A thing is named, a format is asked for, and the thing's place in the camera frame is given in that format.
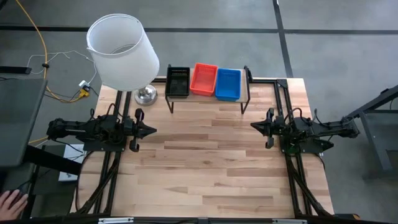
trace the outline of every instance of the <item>gray floor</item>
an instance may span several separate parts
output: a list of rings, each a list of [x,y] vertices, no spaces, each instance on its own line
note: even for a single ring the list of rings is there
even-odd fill
[[[136,16],[151,28],[276,29],[272,0],[36,0],[21,1],[40,26],[89,26],[110,13]],[[395,0],[279,0],[285,29],[396,30]],[[25,24],[15,2],[0,11],[3,24]],[[49,52],[77,50],[88,55],[85,33],[43,32]],[[194,66],[195,62],[221,67],[248,65],[255,77],[286,77],[278,34],[148,33],[160,60],[159,75],[167,64]],[[0,31],[0,64],[24,66],[32,54],[42,54],[35,32]],[[398,35],[286,35],[293,76],[304,78],[312,109],[321,120],[336,120],[398,84]],[[37,71],[41,60],[31,66]],[[78,83],[89,80],[93,67],[83,57],[59,55],[49,70],[53,91],[72,95]],[[93,82],[98,90],[99,78]],[[84,120],[96,97],[73,104],[45,98],[32,139],[41,138],[50,120]],[[69,138],[68,142],[77,142]],[[333,138],[325,153],[326,176],[336,213],[357,213],[363,219],[398,223],[398,182],[364,182],[362,175],[378,168],[364,134],[356,139]]]

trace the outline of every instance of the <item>person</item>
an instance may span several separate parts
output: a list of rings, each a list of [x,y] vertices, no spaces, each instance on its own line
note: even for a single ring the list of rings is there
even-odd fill
[[[0,221],[15,220],[27,205],[27,194],[23,195],[14,205],[10,206],[14,199],[19,195],[19,190],[12,193],[4,192],[0,196]]]

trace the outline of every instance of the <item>black basket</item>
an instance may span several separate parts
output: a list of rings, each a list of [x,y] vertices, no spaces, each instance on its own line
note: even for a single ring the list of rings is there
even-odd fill
[[[167,68],[166,97],[186,98],[189,95],[190,68],[169,67]]]

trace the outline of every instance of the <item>butcher block tabletop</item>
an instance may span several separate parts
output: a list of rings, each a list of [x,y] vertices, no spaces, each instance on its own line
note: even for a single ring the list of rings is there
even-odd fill
[[[287,82],[292,107],[300,107],[303,116],[311,117],[304,80],[289,78]],[[158,91],[157,101],[152,106],[138,106],[131,97],[129,114],[134,117],[136,108],[142,108],[144,123],[157,132],[139,140],[139,152],[128,149],[128,139],[119,166],[112,216],[294,217],[279,140],[275,137],[275,146],[266,149],[267,138],[250,127],[251,122],[264,120],[269,108],[276,108],[272,85],[250,84],[251,100],[245,114],[241,114],[239,104],[226,101],[179,102],[172,114],[165,101],[165,84],[153,85]],[[96,115],[106,114],[116,93],[101,87]],[[121,113],[125,96],[123,93]],[[286,114],[283,93],[281,97]],[[78,186],[80,206],[98,185],[103,157],[103,152],[94,152],[83,166]],[[333,213],[321,161],[311,154],[302,157],[309,189]],[[298,199],[304,211],[299,190]]]

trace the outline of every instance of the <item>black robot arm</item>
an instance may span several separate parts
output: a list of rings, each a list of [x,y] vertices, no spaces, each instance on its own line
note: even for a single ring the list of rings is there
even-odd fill
[[[144,112],[142,109],[136,109],[136,121],[130,116],[122,121],[117,115],[102,115],[97,118],[91,115],[86,122],[65,121],[57,118],[49,123],[47,135],[51,140],[64,138],[66,136],[75,136],[85,143],[86,151],[114,151],[124,150],[124,140],[127,136],[133,136],[129,148],[137,152],[139,144],[137,139],[155,133],[156,129],[144,124]]]
[[[316,123],[310,118],[298,117],[286,124],[282,116],[276,116],[275,120],[272,120],[273,116],[274,109],[270,108],[264,121],[250,124],[263,136],[268,137],[268,149],[274,145],[273,135],[283,137],[282,143],[287,145],[289,153],[320,153],[334,146],[332,142],[320,137],[339,135],[343,138],[355,138],[359,134],[353,118]]]

